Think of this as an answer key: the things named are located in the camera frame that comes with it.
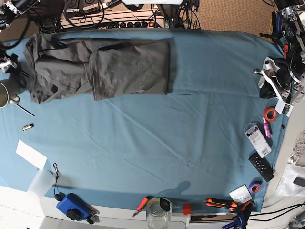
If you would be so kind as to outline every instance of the gray clothing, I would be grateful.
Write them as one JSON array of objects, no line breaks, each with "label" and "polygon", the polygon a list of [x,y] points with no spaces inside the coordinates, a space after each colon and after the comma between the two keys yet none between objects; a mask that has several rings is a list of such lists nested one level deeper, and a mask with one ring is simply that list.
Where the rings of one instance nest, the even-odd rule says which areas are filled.
[{"label": "gray clothing", "polygon": [[34,35],[23,53],[33,77],[31,100],[39,104],[82,93],[92,93],[94,100],[123,94],[167,94],[166,41],[48,41]]}]

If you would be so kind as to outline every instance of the screwdriver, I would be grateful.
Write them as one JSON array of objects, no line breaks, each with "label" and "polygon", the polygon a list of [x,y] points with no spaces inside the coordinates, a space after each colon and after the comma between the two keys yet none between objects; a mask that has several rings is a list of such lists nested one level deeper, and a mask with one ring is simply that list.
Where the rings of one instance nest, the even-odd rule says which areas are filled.
[{"label": "screwdriver", "polygon": [[152,198],[153,198],[153,196],[147,196],[147,197],[145,197],[145,198],[142,200],[141,204],[137,207],[137,209],[136,209],[136,211],[134,212],[134,214],[133,214],[132,217],[135,217],[135,216],[142,210],[142,208],[145,207],[145,205],[147,204],[147,202],[148,202],[150,199],[152,199]]}]

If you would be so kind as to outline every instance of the teal fabric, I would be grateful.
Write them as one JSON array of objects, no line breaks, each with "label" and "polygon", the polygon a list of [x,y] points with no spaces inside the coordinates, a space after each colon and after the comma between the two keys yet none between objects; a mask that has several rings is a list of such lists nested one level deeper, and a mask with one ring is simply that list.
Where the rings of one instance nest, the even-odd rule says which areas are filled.
[{"label": "teal fabric", "polygon": [[[227,198],[229,192],[259,173],[248,161],[254,152],[244,134],[249,122],[262,122],[276,99],[259,98],[253,74],[266,56],[282,53],[269,42],[241,32],[166,29],[111,29],[60,33],[52,39],[167,39],[171,46],[168,95],[125,95],[95,102],[92,95],[47,104],[20,95],[31,117],[9,104],[0,110],[0,185],[26,191],[37,169],[18,156],[21,139],[56,162],[58,190],[73,192],[88,204],[135,209],[147,195],[168,197],[174,211],[191,203],[192,212],[223,210],[206,207],[205,198]],[[8,51],[25,66],[26,41]],[[34,123],[35,127],[22,131]],[[274,165],[287,117],[271,123],[267,156]],[[260,211],[267,184],[254,197]],[[53,197],[51,188],[46,196]]]}]

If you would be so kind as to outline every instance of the floor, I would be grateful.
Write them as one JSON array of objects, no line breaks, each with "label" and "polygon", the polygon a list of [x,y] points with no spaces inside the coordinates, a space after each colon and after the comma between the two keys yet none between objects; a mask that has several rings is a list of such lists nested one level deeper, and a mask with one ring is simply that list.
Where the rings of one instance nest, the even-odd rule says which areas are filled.
[{"label": "floor", "polygon": [[[123,4],[117,6],[125,10]],[[199,11],[196,13],[202,29],[219,31],[243,31],[259,35],[270,29],[273,7],[261,0],[200,0]],[[26,24],[26,19],[16,19],[13,24],[0,33],[1,41],[17,39]],[[26,37],[37,32],[31,24]]]}]

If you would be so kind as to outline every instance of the stainless steel cup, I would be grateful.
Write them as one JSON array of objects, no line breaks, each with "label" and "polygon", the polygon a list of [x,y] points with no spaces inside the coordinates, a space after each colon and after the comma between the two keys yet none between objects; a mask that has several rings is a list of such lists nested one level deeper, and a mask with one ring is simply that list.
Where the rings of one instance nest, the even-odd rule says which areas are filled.
[{"label": "stainless steel cup", "polygon": [[0,108],[4,108],[7,104],[17,105],[20,98],[17,94],[20,92],[19,84],[13,78],[0,81]]}]

